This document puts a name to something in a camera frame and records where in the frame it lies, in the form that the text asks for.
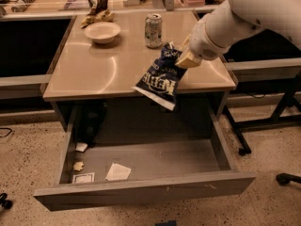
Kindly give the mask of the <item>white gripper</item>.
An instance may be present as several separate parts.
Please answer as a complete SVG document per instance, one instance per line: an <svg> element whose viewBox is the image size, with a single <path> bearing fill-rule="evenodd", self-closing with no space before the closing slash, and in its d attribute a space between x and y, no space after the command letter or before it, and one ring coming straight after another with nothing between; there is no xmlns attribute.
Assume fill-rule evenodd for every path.
<svg viewBox="0 0 301 226"><path fill-rule="evenodd" d="M214 60L227 53L228 46L216 45L206 31L205 21L199 20L193 27L181 45L181 55L175 65L182 69L195 68L200 65L201 60Z"/></svg>

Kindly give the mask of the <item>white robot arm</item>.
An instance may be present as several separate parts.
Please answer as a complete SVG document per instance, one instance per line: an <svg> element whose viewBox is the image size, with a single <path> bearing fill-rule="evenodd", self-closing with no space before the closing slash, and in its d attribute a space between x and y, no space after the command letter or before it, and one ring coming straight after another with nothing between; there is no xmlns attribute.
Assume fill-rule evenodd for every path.
<svg viewBox="0 0 301 226"><path fill-rule="evenodd" d="M236 42L266 29L301 49L301 0L225 0L197 21L176 65L197 67L202 60L214 60Z"/></svg>

